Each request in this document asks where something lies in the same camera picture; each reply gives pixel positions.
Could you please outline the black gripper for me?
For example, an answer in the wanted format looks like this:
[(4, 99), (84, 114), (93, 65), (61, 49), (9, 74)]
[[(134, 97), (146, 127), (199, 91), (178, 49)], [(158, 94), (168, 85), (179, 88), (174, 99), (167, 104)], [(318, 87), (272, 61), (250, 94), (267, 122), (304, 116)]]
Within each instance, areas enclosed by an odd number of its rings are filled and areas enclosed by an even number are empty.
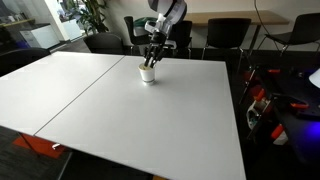
[[(163, 14), (159, 14), (156, 21), (148, 20), (145, 23), (144, 29), (149, 32), (150, 38), (150, 43), (145, 53), (145, 67), (153, 68), (155, 64), (162, 59), (164, 54), (163, 48), (174, 48), (174, 42), (168, 39), (171, 27), (172, 24), (166, 20)], [(153, 46), (159, 47), (160, 49), (154, 50)]]

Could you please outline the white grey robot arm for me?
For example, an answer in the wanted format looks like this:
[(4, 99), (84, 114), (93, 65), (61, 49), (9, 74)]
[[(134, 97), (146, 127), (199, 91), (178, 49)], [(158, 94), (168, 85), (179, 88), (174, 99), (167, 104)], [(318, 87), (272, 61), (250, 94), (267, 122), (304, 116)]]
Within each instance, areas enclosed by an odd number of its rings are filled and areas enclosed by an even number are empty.
[(148, 5), (158, 13), (156, 21), (145, 23), (145, 29), (150, 33), (150, 44), (144, 55), (144, 66), (153, 68), (163, 58), (166, 49), (177, 47), (176, 42), (168, 37), (172, 26), (184, 19), (187, 4), (184, 0), (148, 0)]

